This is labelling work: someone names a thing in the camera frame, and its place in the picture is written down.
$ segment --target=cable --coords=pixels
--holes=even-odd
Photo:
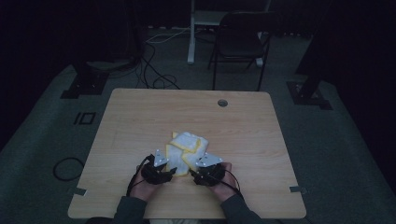
[[[146,43],[148,43],[148,44],[161,44],[161,43],[165,43],[166,41],[168,41],[168,40],[170,40],[170,39],[172,39],[172,38],[174,38],[174,37],[176,37],[176,36],[178,36],[178,35],[183,34],[183,33],[186,32],[187,30],[189,30],[189,28],[190,28],[190,26],[187,27],[187,28],[184,28],[181,32],[179,32],[179,33],[177,33],[177,34],[160,34],[160,35],[155,35],[154,37],[152,37],[152,38],[146,40]],[[152,40],[152,39],[154,39],[154,38],[157,38],[157,37],[163,36],[163,35],[165,35],[165,36],[170,35],[170,37],[168,37],[167,39],[165,39],[165,40],[163,40],[163,41],[158,41],[158,42],[151,42],[151,41],[150,41],[150,40]]]
[[[141,61],[139,61],[139,65],[138,65],[138,66],[136,67],[136,69],[134,70],[134,74],[135,74],[136,77],[137,77],[137,82],[136,82],[136,85],[134,86],[135,89],[137,89],[137,86],[139,86],[140,78],[141,78],[141,76],[142,76],[142,72],[143,72],[143,66],[142,66]]]
[[[308,221],[309,222],[309,224],[314,224],[311,220],[309,220],[309,218],[308,217],[305,217],[304,218],[306,221]]]
[[[223,184],[223,185],[229,187],[230,189],[232,189],[233,191],[235,191],[235,193],[236,193],[237,195],[239,195],[243,200],[245,200],[245,199],[244,199],[244,196],[242,195],[241,189],[240,189],[240,187],[239,187],[239,182],[238,182],[238,180],[236,179],[235,175],[233,175],[233,174],[232,174],[231,172],[229,172],[229,171],[227,171],[227,172],[228,172],[229,174],[231,174],[231,176],[235,179],[236,183],[238,184],[238,188],[234,188],[234,187],[231,186],[230,184],[228,184],[228,183],[226,183],[226,182],[224,182],[224,181],[222,181],[222,180],[219,180],[219,179],[215,178],[213,175],[207,175],[207,176],[210,177],[210,178],[212,178],[212,179],[214,179],[214,180],[216,180],[216,181],[219,181],[221,184]]]
[[[81,161],[80,159],[75,158],[75,157],[67,157],[67,158],[64,158],[63,160],[56,162],[56,164],[55,164],[55,165],[53,166],[53,168],[52,168],[52,174],[53,174],[53,175],[55,176],[55,178],[57,178],[58,180],[67,182],[67,181],[75,180],[75,179],[77,179],[77,178],[79,178],[79,177],[81,176],[82,172],[81,172],[79,175],[76,175],[76,176],[73,176],[73,177],[69,177],[69,178],[63,178],[63,177],[60,177],[60,176],[58,175],[58,173],[56,172],[56,170],[58,169],[58,166],[59,166],[62,162],[64,162],[64,161],[69,161],[69,160],[71,160],[71,161],[77,161],[77,162],[82,166],[82,168],[84,168],[84,162]]]
[[[126,190],[126,196],[129,196],[129,194],[131,193],[131,190],[134,186],[136,186],[146,180],[146,179],[143,179],[143,180],[137,182],[136,184],[134,184],[134,181],[136,180],[137,175],[139,174],[140,170],[144,166],[145,162],[149,160],[149,157],[150,156],[147,156],[145,159],[143,159],[142,162],[140,163],[140,165],[138,166],[138,168],[136,169],[136,173],[134,173],[134,176],[132,176],[131,182],[129,182],[129,185],[128,185],[128,189]]]
[[[163,84],[161,89],[165,89],[165,88],[174,86],[180,90],[180,87],[176,84],[176,82],[177,82],[176,77],[174,77],[172,75],[162,75],[150,64],[151,60],[154,58],[154,55],[155,55],[155,48],[154,48],[154,46],[150,45],[149,43],[147,43],[146,45],[151,47],[153,52],[148,60],[146,60],[144,57],[142,57],[142,60],[146,63],[146,65],[144,66],[144,69],[143,69],[143,77],[141,74],[139,77],[139,81],[142,81],[142,83],[146,85],[147,89],[159,89],[157,83],[161,82]],[[157,78],[154,79],[154,81],[152,82],[151,85],[149,85],[148,78],[147,78],[148,68],[151,68],[151,70],[158,76]]]

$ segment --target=wooden table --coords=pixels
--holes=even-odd
[[[218,100],[227,106],[219,106]],[[135,167],[165,152],[172,132],[209,141],[208,152],[233,164],[247,205],[262,218],[301,218],[305,207],[270,95],[247,91],[128,90],[112,92],[68,214],[114,217]],[[146,218],[223,218],[219,202],[190,175],[165,183]]]

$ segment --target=sleeve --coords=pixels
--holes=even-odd
[[[141,199],[123,196],[111,223],[142,223],[147,204]]]
[[[236,194],[224,201],[220,206],[228,224],[264,223],[256,213],[250,211],[245,201]]]

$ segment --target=hand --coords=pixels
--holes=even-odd
[[[229,162],[223,162],[221,165],[224,166],[226,171],[231,172],[232,165]],[[232,187],[236,188],[235,179],[233,178],[232,175],[230,175],[230,173],[225,172],[225,175],[222,178],[222,181],[231,185]],[[218,199],[221,202],[226,201],[227,199],[229,199],[231,196],[235,195],[235,193],[236,193],[233,189],[222,184],[221,182],[213,187],[208,187],[208,188],[216,194],[216,196],[218,197]]]
[[[129,194],[130,197],[135,197],[141,199],[143,201],[148,202],[152,195],[159,189],[161,185],[152,185],[144,180],[142,176],[142,169],[140,169],[139,173],[136,175],[136,180],[134,181],[135,185],[131,189],[131,193]]]

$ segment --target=hole in table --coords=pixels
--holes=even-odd
[[[218,100],[218,105],[221,107],[225,107],[228,105],[228,102],[226,100],[221,99],[221,100]]]

